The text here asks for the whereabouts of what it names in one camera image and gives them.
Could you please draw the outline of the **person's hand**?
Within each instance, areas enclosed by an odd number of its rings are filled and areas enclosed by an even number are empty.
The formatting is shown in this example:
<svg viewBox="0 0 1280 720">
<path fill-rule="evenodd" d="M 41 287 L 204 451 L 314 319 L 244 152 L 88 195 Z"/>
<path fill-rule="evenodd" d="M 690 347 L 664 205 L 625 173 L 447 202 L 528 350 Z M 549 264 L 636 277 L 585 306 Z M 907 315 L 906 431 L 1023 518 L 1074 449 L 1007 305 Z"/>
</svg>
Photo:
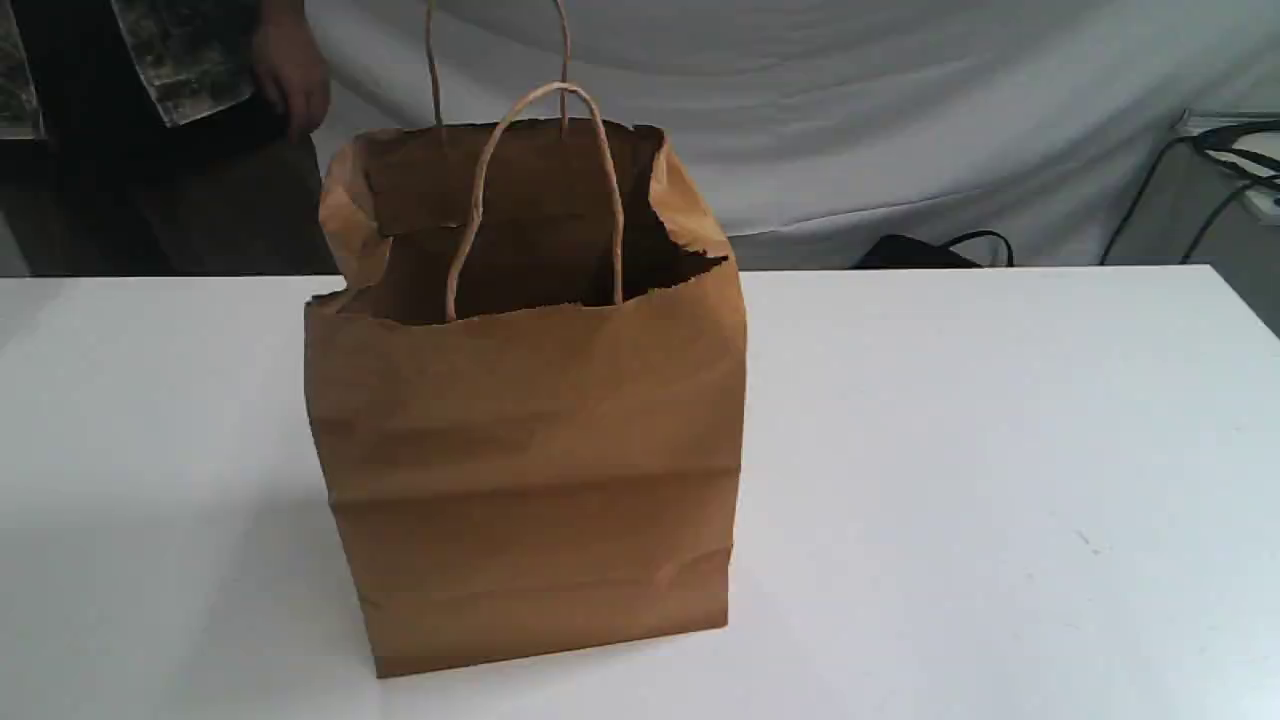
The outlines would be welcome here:
<svg viewBox="0 0 1280 720">
<path fill-rule="evenodd" d="M 332 78 L 303 1 L 259 4 L 252 58 L 259 86 L 289 136 L 315 132 L 332 105 Z"/>
</svg>

